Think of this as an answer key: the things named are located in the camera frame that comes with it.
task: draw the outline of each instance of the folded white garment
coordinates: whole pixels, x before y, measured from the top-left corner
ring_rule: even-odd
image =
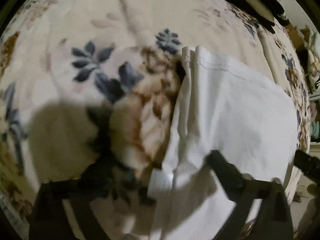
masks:
[[[182,52],[186,76],[163,161],[169,181],[159,183],[153,174],[149,186],[151,191],[155,184],[169,187],[156,194],[150,240],[209,240],[218,233],[235,204],[204,165],[211,150],[219,150],[241,173],[283,182],[297,146],[296,110],[280,86],[232,57],[203,47]],[[248,220],[258,208],[257,201]]]

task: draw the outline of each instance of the bed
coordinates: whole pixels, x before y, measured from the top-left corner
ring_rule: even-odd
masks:
[[[25,221],[41,183],[77,179],[112,152],[103,168],[112,204],[92,208],[120,239],[137,201],[136,234],[147,239],[154,202],[146,189],[168,143],[181,50],[199,44],[281,86],[297,111],[297,148],[308,152],[304,72],[285,28],[275,20],[273,30],[226,0],[27,0],[0,39],[2,194]],[[289,202],[301,175],[291,170]]]

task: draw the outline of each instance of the folded clothing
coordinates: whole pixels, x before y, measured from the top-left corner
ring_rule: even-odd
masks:
[[[283,182],[297,146],[296,111],[280,86],[203,47],[185,47],[182,53],[186,76],[162,164],[167,182],[165,194],[158,194],[152,240],[212,239],[228,218],[234,203],[204,165],[211,150],[241,173]],[[150,191],[155,184],[159,176],[151,177]],[[248,221],[258,208],[256,201]]]

